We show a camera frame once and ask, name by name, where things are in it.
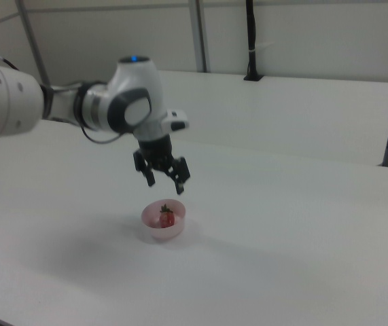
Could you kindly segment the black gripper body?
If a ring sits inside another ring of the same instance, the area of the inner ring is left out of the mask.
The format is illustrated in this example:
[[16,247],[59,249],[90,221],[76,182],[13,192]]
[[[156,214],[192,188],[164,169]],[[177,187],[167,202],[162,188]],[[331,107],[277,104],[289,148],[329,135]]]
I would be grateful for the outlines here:
[[172,143],[167,134],[154,141],[139,141],[139,151],[154,170],[169,170],[172,167]]

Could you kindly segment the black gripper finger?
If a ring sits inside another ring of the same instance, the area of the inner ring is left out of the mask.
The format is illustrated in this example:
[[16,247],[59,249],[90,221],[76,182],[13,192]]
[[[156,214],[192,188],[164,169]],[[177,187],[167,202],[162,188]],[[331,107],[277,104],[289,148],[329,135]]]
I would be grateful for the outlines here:
[[152,187],[155,184],[154,174],[139,149],[133,153],[133,159],[136,171],[140,172],[145,177],[148,186]]
[[164,173],[174,182],[177,195],[181,195],[184,192],[186,181],[190,178],[186,159],[184,157],[172,158]]

